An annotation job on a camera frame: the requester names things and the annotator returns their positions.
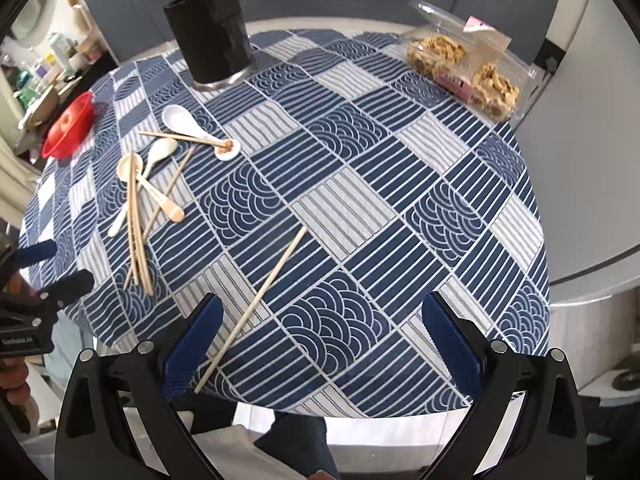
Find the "bolt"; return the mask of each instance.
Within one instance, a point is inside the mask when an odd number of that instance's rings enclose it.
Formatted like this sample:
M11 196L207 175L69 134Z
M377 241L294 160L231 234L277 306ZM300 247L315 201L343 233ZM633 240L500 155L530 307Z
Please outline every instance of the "bolt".
M91 359L94 356L94 351L91 350L90 348L87 348L86 350L82 350L80 352L80 360L85 363L87 362L89 359Z
M554 348L551 351L551 357L561 363L564 361L564 352L559 348Z
M504 354L508 349L509 347L504 341L500 341L499 339L491 341L491 350L498 354Z
M138 352L141 354L148 354L154 349L154 344L151 341L143 341L138 345Z

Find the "black cup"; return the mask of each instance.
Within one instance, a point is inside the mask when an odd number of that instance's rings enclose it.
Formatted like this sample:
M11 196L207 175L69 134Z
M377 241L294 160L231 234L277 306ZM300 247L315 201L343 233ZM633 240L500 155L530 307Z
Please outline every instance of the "black cup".
M239 0L174 0L164 13L196 90L217 90L251 72L254 57Z

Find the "spoon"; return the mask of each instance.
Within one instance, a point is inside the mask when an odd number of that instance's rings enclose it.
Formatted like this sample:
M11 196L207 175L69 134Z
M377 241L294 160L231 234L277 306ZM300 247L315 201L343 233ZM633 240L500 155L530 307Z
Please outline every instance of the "spoon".
M178 141L175 139L158 139L151 145L151 149L149 150L149 154L146 158L146 168L145 172L142 174L143 178L149 178L151 174L151 170L153 166L156 165L161 160L166 159L171 156L172 153L178 148ZM116 216L113 224L109 227L107 234L113 238L120 229L122 228L122 224L124 224L125 218L127 217L127 202L122 205L118 215Z
M167 128L177 134L195 137L196 139L201 140L220 140L202 129L202 127L196 122L196 119L191 115L191 112L184 106L165 106L164 110L162 110L162 122ZM218 150L215 150L216 157L220 160L231 160L240 153L240 141L237 139L231 140L233 142L233 149L230 152L218 153Z
M129 181L129 154L124 155L120 161L118 162L118 168L116 172L118 173L118 178L123 182ZM173 200L171 200L166 195L162 194L155 187L153 187L149 182L140 175L140 170L142 170L142 157L137 153L134 155L134 163L136 165L136 180L142 184L149 194L154 198L158 205L162 208L162 211L166 213L166 215L174 222L182 222L184 220L184 210L177 205Z

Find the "tablecloth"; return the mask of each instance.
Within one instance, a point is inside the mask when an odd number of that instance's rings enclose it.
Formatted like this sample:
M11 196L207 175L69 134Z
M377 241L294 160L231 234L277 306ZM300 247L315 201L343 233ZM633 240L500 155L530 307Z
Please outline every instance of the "tablecloth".
M246 81L197 92L180 51L132 62L93 87L97 119L65 160L50 160L20 244L53 238L55 259L26 270L35 287L76 269L94 291L66 312L121 351L187 316L212 290L225 304L215 352L302 224L309 232L214 373L230 399L325 416L403 416L469 405L420 318L439 290L459 316L519 352L548 341L543 232L507 123L492 126L403 62L393 34L255 34ZM179 104L219 138L200 145L171 193L182 223L155 222L146 244L155 295L123 290L125 199L115 174L146 160ZM158 165L164 189L188 146ZM154 204L142 193L146 224Z

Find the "blue and white tablecloth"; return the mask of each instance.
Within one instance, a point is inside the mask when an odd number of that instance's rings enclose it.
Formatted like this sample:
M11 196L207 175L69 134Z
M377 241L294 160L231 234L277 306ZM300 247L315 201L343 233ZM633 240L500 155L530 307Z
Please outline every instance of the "blue and white tablecloth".
M226 307L212 352L301 224L308 234L224 357L208 389L295 413L401 416L469 404L420 318L440 293L459 316L519 352L548 341L543 233L508 124L492 128L402 61L396 37L274 30L251 38L259 69L194 91L180 51L127 64L93 88L98 119L73 157L50 160L20 243L53 238L54 260L29 268L43 286L76 269L94 291L67 309L127 351L212 290ZM126 229L107 230L125 199L119 158L144 159L167 104L208 132L242 141L220 162L196 154L146 244L155 296L123 290ZM160 189L187 150L152 173ZM143 223L154 204L142 193Z

